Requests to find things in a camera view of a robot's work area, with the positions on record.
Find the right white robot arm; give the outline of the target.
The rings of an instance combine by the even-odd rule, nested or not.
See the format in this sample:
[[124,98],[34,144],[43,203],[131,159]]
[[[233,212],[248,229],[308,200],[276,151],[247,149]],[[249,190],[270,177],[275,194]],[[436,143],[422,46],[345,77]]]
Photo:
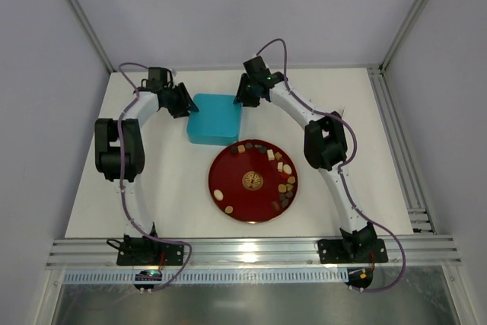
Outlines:
[[284,110],[304,130],[304,156],[307,163],[324,179],[338,212],[338,240],[324,241],[324,255],[334,263],[377,262],[379,240],[373,223],[365,218],[355,203],[355,192],[349,184],[345,166],[348,126],[337,112],[324,113],[291,89],[287,75],[271,72],[262,56],[243,64],[244,73],[234,99],[245,107],[258,107],[262,99]]

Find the teal box lid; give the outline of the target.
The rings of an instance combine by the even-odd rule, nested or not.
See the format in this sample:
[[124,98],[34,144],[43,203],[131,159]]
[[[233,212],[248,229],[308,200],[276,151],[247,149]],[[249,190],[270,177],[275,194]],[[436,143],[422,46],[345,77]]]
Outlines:
[[233,100],[234,96],[226,94],[196,94],[194,102],[199,112],[191,112],[186,127],[187,135],[238,134],[240,139],[242,105],[233,104]]

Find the teal chocolate box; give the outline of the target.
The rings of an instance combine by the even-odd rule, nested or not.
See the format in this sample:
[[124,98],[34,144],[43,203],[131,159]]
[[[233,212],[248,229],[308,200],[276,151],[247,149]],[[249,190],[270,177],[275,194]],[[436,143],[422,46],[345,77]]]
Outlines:
[[229,146],[239,140],[239,135],[236,134],[233,136],[226,136],[189,134],[188,139],[191,143],[196,145]]

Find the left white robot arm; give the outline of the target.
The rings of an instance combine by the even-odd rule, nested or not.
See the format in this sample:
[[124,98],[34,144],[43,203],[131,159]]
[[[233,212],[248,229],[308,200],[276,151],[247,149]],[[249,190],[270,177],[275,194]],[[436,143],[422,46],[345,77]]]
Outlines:
[[174,118],[198,110],[186,86],[175,83],[164,67],[148,67],[140,84],[130,83],[133,99],[116,119],[100,118],[94,125],[94,161],[97,171],[116,187],[126,228],[120,240],[107,244],[117,250],[119,266],[182,266],[188,243],[158,237],[145,201],[142,172],[145,150],[142,127],[159,110]]

